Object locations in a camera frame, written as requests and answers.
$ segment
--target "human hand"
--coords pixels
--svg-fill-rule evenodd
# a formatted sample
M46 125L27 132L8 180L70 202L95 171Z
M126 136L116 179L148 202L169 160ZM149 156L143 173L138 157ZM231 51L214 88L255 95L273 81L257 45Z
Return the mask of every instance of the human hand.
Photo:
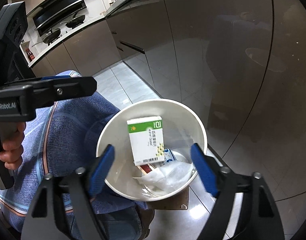
M14 135L2 142L4 151L0 152L0 160L5 162L5 167L9 170L17 170L22 164L22 153L24 148L22 142L24 140L25 122L17 123L17 131Z

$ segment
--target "white tissue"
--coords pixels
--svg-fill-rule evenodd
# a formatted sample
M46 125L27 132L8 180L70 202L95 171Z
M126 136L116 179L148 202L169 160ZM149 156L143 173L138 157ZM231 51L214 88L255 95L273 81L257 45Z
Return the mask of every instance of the white tissue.
M172 161L137 179L140 184L155 186L171 193L182 187L192 176L193 164Z

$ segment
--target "white trash bin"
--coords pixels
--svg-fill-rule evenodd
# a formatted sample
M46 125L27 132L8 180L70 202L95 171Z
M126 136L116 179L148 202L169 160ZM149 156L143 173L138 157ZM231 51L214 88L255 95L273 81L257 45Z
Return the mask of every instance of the white trash bin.
M126 121L148 116L161 116L165 148L181 153L192 163L190 147L198 143L204 154L207 150L205 128L198 116L187 106L169 99L150 99L132 104L117 113L104 127L99 137L96 156L100 156L108 144L115 148L115 160L106 177L106 184L123 197L138 201L156 201L173 196L185 189L197 176L192 177L181 188L158 196L140 185L133 177L141 171L134 165Z

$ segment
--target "blue gripper pad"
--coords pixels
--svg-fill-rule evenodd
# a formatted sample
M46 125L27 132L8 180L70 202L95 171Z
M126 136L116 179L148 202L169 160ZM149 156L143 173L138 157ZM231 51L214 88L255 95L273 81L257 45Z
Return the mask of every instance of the blue gripper pad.
M114 147L109 144L104 153L95 159L88 176L88 193L90 196L95 196L102 192L105 178L113 164L114 157Z
M204 153L197 143L194 143L191 147L191 157L194 166L196 167L198 174L200 175L200 178L203 182L205 190L215 197L218 193L216 175L208 166L204 158Z

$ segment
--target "range hood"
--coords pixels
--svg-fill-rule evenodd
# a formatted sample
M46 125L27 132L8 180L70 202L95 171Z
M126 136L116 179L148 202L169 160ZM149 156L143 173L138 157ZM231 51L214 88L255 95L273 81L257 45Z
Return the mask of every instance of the range hood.
M55 0L33 17L36 31L42 36L54 25L86 8L84 0Z

